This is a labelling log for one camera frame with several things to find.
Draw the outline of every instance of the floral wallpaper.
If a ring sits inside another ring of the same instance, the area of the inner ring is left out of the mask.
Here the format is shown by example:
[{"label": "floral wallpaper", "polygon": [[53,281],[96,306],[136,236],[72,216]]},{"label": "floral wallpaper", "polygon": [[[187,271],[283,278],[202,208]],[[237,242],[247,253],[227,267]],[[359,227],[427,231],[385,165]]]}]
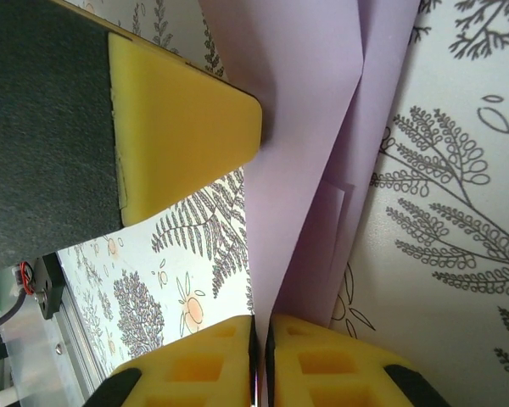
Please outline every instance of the floral wallpaper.
[{"label": "floral wallpaper", "polygon": [[420,2],[371,186],[333,328],[509,405],[509,0]]},{"label": "floral wallpaper", "polygon": [[[196,0],[73,4],[224,76]],[[118,365],[252,311],[243,170],[143,223],[59,252],[93,350]]]}]

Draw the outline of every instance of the paper fold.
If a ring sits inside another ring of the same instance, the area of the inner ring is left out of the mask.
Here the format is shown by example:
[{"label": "paper fold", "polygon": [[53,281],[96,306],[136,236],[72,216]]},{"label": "paper fold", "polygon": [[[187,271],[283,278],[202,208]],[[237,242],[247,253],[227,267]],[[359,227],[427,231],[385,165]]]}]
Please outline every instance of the paper fold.
[{"label": "paper fold", "polygon": [[[286,309],[295,310],[294,316],[306,321],[322,326],[330,322],[400,78],[417,7],[418,1],[415,0],[359,2],[364,68],[321,183],[325,188],[332,185],[344,194],[334,225],[336,236],[331,239],[326,235],[325,244],[331,246],[333,252],[329,259],[318,260],[324,266],[310,270],[316,277],[299,279],[294,276],[307,272],[303,265],[320,259],[322,255],[319,245],[299,244],[281,287],[281,293],[287,295],[280,295],[277,301],[278,309],[283,307],[281,302],[286,301]],[[328,213],[321,210],[321,206],[314,202],[307,219],[312,225],[327,228]],[[310,239],[304,237],[304,233],[316,231],[304,228],[300,242]]]},{"label": "paper fold", "polygon": [[264,144],[245,167],[261,343],[311,200],[361,75],[356,1],[201,0],[232,84],[255,95]]}]

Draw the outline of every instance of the red wire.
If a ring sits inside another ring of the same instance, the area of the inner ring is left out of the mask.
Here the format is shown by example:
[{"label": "red wire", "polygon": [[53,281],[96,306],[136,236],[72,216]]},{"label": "red wire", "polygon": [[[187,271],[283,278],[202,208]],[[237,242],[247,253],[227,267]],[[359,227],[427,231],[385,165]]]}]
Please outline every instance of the red wire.
[{"label": "red wire", "polygon": [[34,291],[32,291],[32,289],[28,285],[28,275],[26,274],[26,262],[25,261],[23,261],[20,264],[20,276],[23,280],[23,287],[25,288],[25,292],[28,295],[32,295],[34,293]]}]

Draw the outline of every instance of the black cable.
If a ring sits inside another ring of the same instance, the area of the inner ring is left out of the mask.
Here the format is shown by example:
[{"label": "black cable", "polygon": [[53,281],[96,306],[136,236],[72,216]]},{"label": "black cable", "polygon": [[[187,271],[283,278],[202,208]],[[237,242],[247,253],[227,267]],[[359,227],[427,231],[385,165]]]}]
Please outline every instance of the black cable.
[{"label": "black cable", "polygon": [[15,314],[17,314],[17,311],[19,311],[21,305],[25,302],[25,298],[26,298],[26,292],[25,292],[25,289],[22,288],[20,291],[19,291],[19,297],[17,298],[17,302],[15,303],[15,305],[13,307],[11,307],[11,309],[6,312],[4,315],[2,315],[0,317],[0,326],[4,323],[4,322],[7,322],[11,319],[12,316],[14,316]]}]

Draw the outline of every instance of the orange flower print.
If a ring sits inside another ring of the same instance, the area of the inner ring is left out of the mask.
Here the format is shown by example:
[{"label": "orange flower print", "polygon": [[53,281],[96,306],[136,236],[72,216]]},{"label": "orange flower print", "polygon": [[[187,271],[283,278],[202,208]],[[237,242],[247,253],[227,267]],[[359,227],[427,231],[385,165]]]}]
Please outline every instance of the orange flower print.
[{"label": "orange flower print", "polygon": [[155,274],[159,278],[160,288],[168,284],[168,274],[164,270],[164,266],[166,265],[166,259],[162,259],[160,262],[160,270],[158,272],[151,271],[151,274],[154,276]]},{"label": "orange flower print", "polygon": [[108,336],[108,346],[109,346],[109,352],[111,353],[111,356],[115,354],[115,343],[113,342],[113,332],[109,333],[108,328],[105,328],[105,333]]},{"label": "orange flower print", "polygon": [[185,287],[181,285],[179,278],[177,280],[177,289],[179,290],[179,304],[182,305],[181,318],[179,320],[179,334],[181,337],[185,335],[185,327],[190,333],[200,330],[204,322],[204,309],[199,302],[200,297],[205,297],[205,293],[201,290],[195,290],[191,293],[190,276],[185,275]]},{"label": "orange flower print", "polygon": [[122,248],[125,246],[124,242],[122,241],[122,238],[117,238],[117,242],[115,242],[115,239],[112,237],[103,237],[108,242],[108,255],[113,260],[117,260],[119,258],[119,248]]}]

